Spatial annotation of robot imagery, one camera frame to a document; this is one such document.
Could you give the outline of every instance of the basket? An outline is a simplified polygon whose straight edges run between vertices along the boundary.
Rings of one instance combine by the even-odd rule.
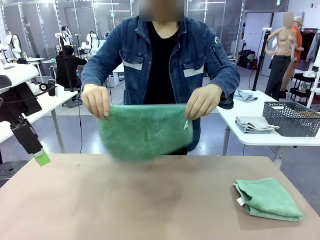
[[[284,137],[315,137],[320,128],[320,114],[297,102],[267,101],[263,116]]]

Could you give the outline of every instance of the denim jacket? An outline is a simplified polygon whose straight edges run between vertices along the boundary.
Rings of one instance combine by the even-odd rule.
[[[152,50],[147,23],[139,16],[124,20],[107,37],[106,42],[84,67],[81,81],[101,86],[109,74],[121,63],[124,65],[125,105],[144,104]],[[203,75],[210,77],[209,84],[222,88],[219,106],[233,108],[234,92],[240,75],[229,61],[220,40],[205,23],[185,17],[179,22],[179,33],[168,63],[175,102],[186,104],[196,88],[202,87]],[[193,121],[194,149],[200,139],[200,119]]]

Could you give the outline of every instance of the hand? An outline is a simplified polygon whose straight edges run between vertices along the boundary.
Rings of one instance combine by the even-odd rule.
[[[271,56],[275,56],[275,55],[276,55],[276,52],[275,52],[275,51],[267,51],[266,53],[269,54],[269,55],[271,55]]]
[[[89,112],[97,118],[104,119],[109,116],[110,102],[106,87],[86,84],[84,85],[81,99]]]
[[[185,118],[196,120],[208,116],[220,103],[223,91],[215,84],[195,89],[186,104]]]

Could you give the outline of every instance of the person's left hand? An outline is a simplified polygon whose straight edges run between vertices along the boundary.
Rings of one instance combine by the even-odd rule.
[[[220,103],[223,91],[215,84],[195,89],[186,104],[185,118],[196,120],[208,116]]]

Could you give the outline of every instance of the folded green towel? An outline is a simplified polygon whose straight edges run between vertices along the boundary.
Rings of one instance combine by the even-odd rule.
[[[188,146],[193,140],[185,104],[112,105],[110,116],[97,120],[101,140],[121,161],[149,160]]]
[[[303,215],[278,180],[236,180],[234,184],[245,208],[252,216],[289,222],[300,222]]]

